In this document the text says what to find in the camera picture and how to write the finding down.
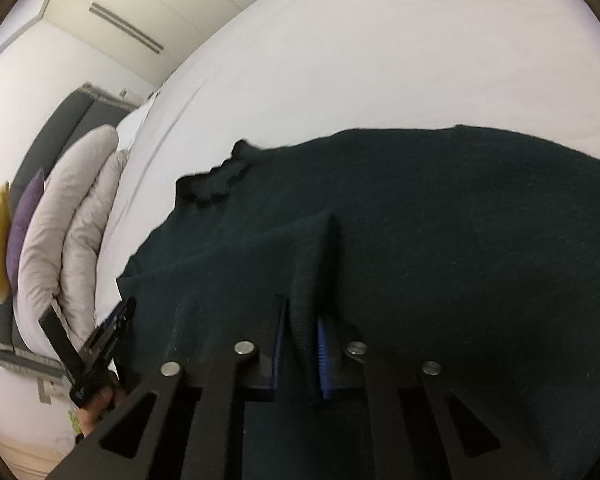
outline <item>white bed sheet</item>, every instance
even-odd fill
[[[175,181],[236,140],[344,128],[506,128],[600,158],[600,24],[582,0],[260,0],[173,74],[142,126],[98,261],[116,277],[173,208]]]

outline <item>gray headboard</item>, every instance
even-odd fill
[[[135,108],[89,84],[67,96],[40,130],[13,179],[9,196],[11,213],[40,168],[48,176],[76,140],[103,124],[117,126]],[[63,375],[60,363],[34,354],[24,344],[13,317],[11,298],[0,304],[0,365],[51,380]]]

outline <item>white cabinet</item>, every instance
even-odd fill
[[[154,84],[255,0],[50,0],[49,20]]]

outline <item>drawer handle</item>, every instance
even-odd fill
[[[139,41],[148,49],[153,50],[156,54],[160,54],[161,51],[164,50],[164,47],[160,43],[158,43],[153,38],[145,34],[139,28],[131,25],[131,23],[123,20],[115,12],[111,12],[106,7],[103,7],[100,4],[93,2],[91,4],[91,7],[89,7],[89,12],[95,14],[103,20],[106,20],[111,25],[124,32],[126,35],[131,36],[132,38],[134,38],[134,40]]]

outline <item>screw head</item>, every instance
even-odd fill
[[[442,366],[435,361],[425,361],[422,364],[422,371],[427,375],[438,375],[442,371]]]
[[[256,349],[256,345],[254,345],[251,341],[238,341],[234,345],[234,351],[238,355],[248,355]]]
[[[366,345],[362,341],[352,341],[347,345],[347,352],[351,355],[366,354]]]
[[[165,377],[173,377],[180,371],[180,365],[176,361],[169,361],[160,367],[160,371]]]

